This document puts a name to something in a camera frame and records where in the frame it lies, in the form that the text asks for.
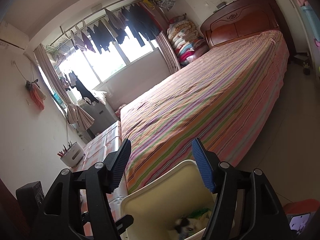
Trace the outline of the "fluffy white plush toy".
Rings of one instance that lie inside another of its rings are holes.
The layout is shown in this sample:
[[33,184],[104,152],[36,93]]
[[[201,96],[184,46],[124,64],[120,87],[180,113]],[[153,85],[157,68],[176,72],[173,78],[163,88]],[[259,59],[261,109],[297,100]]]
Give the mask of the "fluffy white plush toy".
[[198,226],[197,226],[198,222],[199,222],[198,219],[182,217],[176,220],[174,229],[179,234],[185,233],[185,232],[195,233],[198,229]]

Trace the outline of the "cream plastic trash bin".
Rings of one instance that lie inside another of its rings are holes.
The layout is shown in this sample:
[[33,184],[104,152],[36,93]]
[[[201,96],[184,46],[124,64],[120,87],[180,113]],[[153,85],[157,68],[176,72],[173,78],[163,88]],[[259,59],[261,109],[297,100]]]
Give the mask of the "cream plastic trash bin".
[[173,228],[176,220],[205,207],[212,209],[215,198],[196,162],[182,161],[123,199],[120,215],[131,215],[134,221],[122,239],[178,239]]

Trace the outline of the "white round utensil holder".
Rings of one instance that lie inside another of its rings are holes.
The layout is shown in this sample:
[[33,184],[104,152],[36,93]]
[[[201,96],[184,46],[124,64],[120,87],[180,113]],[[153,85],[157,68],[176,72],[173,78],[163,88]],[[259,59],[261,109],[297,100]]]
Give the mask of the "white round utensil holder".
[[84,157],[84,150],[78,142],[69,141],[67,146],[63,145],[63,149],[57,155],[65,165],[75,167]]

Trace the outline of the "checkered plastic tablecloth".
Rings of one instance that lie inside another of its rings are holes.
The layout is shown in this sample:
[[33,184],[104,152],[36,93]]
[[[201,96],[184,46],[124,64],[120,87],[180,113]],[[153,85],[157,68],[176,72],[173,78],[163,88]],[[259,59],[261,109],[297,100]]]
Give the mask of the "checkered plastic tablecloth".
[[[103,161],[108,154],[116,152],[122,143],[121,123],[116,121],[106,130],[101,132],[97,137],[84,146],[84,157],[72,168],[73,172],[78,172],[90,168],[98,161]],[[120,204],[128,195],[125,177],[112,194],[107,195],[107,200],[114,220],[120,218]]]

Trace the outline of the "left striped curtain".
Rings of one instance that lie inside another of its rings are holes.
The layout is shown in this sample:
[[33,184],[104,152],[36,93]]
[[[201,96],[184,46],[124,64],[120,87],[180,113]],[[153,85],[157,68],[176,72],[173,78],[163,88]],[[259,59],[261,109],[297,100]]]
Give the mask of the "left striped curtain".
[[64,89],[50,59],[42,44],[39,44],[34,50],[35,57],[44,72],[51,87],[56,91],[65,106],[67,107],[67,119],[70,124],[78,124],[82,131],[86,131],[94,124],[94,118],[85,110],[74,104]]

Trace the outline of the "striped curtain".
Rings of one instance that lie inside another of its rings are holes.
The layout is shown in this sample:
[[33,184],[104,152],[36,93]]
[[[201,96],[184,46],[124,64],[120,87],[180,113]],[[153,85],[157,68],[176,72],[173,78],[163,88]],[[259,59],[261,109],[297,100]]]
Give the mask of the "striped curtain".
[[86,131],[94,124],[94,118],[85,110],[74,104],[64,89],[50,59],[42,44],[39,44],[34,50],[35,57],[44,72],[51,87],[56,91],[65,106],[67,107],[67,119],[70,124],[78,124],[82,131]]
[[181,69],[176,54],[174,53],[172,46],[170,45],[167,37],[161,31],[159,35],[156,37],[156,41],[158,43],[159,49],[161,51],[162,56],[168,66],[170,74],[174,74]]

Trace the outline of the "white air cooler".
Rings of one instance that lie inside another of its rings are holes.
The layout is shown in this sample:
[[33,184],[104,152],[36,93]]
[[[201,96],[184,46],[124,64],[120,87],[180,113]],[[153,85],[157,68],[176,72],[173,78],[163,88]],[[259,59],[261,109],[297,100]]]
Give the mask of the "white air cooler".
[[94,119],[93,125],[89,128],[94,136],[102,133],[118,121],[114,110],[108,102],[93,102],[89,104],[87,100],[81,99],[78,104]]

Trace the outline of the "pink cloth on hook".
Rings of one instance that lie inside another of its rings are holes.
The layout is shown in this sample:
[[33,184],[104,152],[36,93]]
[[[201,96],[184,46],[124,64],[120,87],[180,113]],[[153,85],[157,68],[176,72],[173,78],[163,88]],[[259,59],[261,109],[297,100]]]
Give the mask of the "pink cloth on hook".
[[30,93],[31,99],[35,103],[35,105],[42,111],[44,110],[44,100],[46,100],[47,96],[42,92],[40,86],[38,85],[38,79],[30,82],[26,81],[25,87],[27,91]]

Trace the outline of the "striped bed cover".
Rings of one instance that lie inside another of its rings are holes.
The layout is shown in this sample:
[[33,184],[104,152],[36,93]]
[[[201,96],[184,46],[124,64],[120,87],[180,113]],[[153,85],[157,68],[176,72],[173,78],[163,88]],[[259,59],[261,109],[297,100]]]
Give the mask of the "striped bed cover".
[[264,31],[209,50],[123,107],[121,135],[132,145],[128,193],[191,159],[195,138],[238,165],[279,98],[288,59],[283,34]]

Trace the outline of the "black garment on cooler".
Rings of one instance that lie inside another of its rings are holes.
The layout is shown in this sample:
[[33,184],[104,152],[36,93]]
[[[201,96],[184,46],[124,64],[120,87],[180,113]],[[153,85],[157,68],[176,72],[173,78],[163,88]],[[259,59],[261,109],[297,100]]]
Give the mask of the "black garment on cooler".
[[99,103],[99,100],[82,84],[77,77],[75,78],[75,87],[80,92],[83,99],[88,98],[91,103]]

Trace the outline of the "right striped curtain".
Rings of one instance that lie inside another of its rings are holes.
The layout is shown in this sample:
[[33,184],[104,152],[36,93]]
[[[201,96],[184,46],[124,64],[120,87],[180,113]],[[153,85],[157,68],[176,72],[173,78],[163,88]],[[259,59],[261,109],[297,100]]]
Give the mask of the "right striped curtain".
[[168,66],[170,74],[174,74],[181,69],[176,54],[174,53],[172,46],[170,45],[167,37],[161,31],[159,35],[156,37],[156,41],[158,43],[159,49],[161,51],[162,56]]

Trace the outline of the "stack of folded quilts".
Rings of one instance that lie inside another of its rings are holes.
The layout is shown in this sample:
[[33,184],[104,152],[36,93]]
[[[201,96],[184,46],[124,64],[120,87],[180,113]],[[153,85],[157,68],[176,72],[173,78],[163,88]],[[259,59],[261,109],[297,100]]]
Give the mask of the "stack of folded quilts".
[[169,20],[167,38],[181,68],[209,51],[204,37],[196,29],[195,24],[187,19],[186,14]]

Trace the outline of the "wooden headboard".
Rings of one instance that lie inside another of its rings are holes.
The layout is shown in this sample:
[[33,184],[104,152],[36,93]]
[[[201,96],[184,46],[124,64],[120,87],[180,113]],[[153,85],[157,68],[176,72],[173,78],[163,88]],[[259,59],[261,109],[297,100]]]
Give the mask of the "wooden headboard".
[[296,54],[291,31],[276,0],[236,0],[214,12],[200,26],[210,48],[269,30],[280,31],[289,54]]

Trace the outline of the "hanging dark clothes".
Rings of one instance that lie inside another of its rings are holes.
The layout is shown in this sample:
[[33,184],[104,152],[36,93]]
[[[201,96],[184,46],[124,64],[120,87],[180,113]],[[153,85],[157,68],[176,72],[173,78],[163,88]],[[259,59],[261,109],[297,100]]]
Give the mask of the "hanging dark clothes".
[[75,49],[102,53],[111,51],[111,44],[117,44],[130,61],[152,50],[149,42],[156,39],[161,28],[142,4],[123,7],[117,13],[105,9],[105,14],[92,27],[85,26],[83,31],[70,31]]

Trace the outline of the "wall air conditioner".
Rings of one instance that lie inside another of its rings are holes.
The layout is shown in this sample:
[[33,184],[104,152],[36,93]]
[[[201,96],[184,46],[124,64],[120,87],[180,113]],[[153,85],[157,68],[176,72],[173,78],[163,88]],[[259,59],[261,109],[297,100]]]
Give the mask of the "wall air conditioner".
[[26,50],[29,43],[29,36],[12,24],[2,21],[1,42],[20,50]]

